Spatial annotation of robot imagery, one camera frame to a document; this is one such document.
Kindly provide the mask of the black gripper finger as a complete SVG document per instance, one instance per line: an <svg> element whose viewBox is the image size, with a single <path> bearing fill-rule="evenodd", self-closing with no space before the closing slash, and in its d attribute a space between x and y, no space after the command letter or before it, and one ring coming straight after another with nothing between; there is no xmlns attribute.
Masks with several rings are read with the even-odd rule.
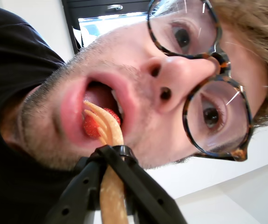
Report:
<svg viewBox="0 0 268 224"><path fill-rule="evenodd" d="M45 224L92 224L100 210L100 186L107 163L99 147L84 161L81 172L70 182L58 202L46 215Z"/></svg>
<svg viewBox="0 0 268 224"><path fill-rule="evenodd" d="M126 186L127 205L136 224L186 224L175 200L139 165L125 145L103 146L100 155Z"/></svg>

